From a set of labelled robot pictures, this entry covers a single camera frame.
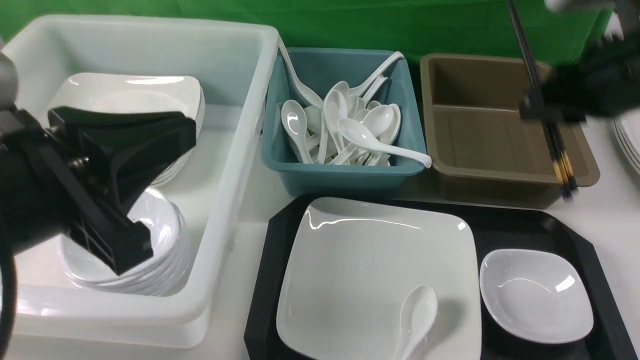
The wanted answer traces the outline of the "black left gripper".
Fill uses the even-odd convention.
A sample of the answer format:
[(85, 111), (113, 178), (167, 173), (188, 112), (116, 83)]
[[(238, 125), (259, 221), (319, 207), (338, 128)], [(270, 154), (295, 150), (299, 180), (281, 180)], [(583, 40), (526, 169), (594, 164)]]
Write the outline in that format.
[(48, 123), (54, 139), (29, 111), (1, 110), (1, 243), (19, 255), (64, 234), (116, 275), (151, 259), (150, 230), (128, 212), (194, 148), (194, 119), (62, 105)]

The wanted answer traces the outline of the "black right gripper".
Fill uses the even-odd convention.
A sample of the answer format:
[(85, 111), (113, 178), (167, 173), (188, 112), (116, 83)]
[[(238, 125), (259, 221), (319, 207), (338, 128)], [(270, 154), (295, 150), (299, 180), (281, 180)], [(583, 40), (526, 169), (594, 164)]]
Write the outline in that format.
[(546, 124), (585, 123), (586, 116), (615, 118), (639, 109), (638, 35), (597, 41), (573, 63), (553, 69), (540, 89), (529, 89), (518, 104), (522, 120)]

